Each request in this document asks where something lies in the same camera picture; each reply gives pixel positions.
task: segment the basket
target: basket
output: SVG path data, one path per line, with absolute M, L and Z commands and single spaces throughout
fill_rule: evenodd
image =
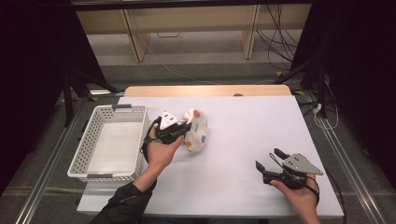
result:
M 149 128 L 144 105 L 99 105 L 91 115 L 67 175 L 81 181 L 135 180 Z

